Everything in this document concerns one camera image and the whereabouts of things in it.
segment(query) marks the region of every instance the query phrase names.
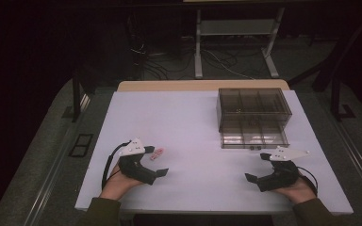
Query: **wrist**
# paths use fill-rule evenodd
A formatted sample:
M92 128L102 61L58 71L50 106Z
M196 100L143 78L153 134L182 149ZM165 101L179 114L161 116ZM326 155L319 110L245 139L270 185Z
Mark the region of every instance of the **wrist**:
M129 189L130 187L122 184L107 182L99 198L118 201Z
M286 195L291 202L293 202L294 204L299 204L302 202L307 202L313 199L316 199L316 195L311 191L311 190L303 190L303 191L294 191L294 192L289 192Z

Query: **sleeve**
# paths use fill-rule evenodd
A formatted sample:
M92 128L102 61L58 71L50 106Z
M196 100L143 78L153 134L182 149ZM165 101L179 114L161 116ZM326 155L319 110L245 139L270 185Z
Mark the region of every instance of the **sleeve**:
M87 213L76 226L117 226L119 225L120 202L93 198Z
M293 206L299 226L346 226L342 217L332 215L319 199Z

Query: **clear plastic container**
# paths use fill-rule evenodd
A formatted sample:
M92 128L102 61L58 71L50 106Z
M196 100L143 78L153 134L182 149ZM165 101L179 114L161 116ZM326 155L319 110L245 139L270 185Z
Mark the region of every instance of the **clear plastic container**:
M225 149L287 147L292 113L281 89L219 89L217 116Z

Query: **human hand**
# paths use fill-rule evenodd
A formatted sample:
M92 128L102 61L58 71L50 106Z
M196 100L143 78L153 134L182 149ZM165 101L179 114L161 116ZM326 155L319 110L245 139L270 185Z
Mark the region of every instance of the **human hand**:
M119 200L129 189L143 182L127 177L120 171L119 164L113 168L99 198Z
M300 177L292 186L277 188L273 191L286 196L294 204L317 198L316 194L313 192L307 182Z

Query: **table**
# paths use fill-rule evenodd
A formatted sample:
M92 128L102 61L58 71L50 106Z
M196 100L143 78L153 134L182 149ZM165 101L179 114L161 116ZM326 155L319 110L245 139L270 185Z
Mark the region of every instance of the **table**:
M268 215L289 211L290 203L284 197L262 193L244 177L245 172L272 173L271 164L259 157L271 150L221 149L217 90L241 87L284 91L292 111L285 129L290 148L311 152L295 164L316 175L319 197L331 212L352 213L295 92L288 90L283 80L122 82L113 94L75 208L86 210L91 198L100 193L103 169L112 150L140 137L145 145L165 149L157 160L145 156L141 164L151 170L170 169L152 186L135 187L126 194L123 213Z

